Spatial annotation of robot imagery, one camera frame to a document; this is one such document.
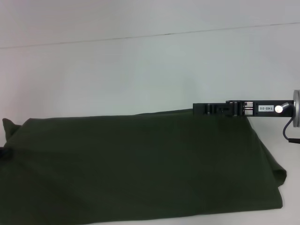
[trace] dark green cloth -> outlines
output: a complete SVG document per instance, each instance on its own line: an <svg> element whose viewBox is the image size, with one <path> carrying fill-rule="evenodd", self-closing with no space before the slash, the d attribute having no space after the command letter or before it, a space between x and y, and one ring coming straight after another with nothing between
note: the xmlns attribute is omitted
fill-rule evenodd
<svg viewBox="0 0 300 225"><path fill-rule="evenodd" d="M243 117L192 110L4 119L0 222L77 225L282 207L286 171Z"/></svg>

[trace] white wall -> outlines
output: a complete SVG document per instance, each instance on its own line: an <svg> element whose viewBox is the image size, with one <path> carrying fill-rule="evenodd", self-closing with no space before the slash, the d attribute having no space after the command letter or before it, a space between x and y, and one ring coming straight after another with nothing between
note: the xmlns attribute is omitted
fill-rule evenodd
<svg viewBox="0 0 300 225"><path fill-rule="evenodd" d="M22 124L292 99L299 9L297 0L0 0L0 117ZM288 171L282 209L113 224L300 224L300 146L283 138L287 121L251 120Z"/></svg>

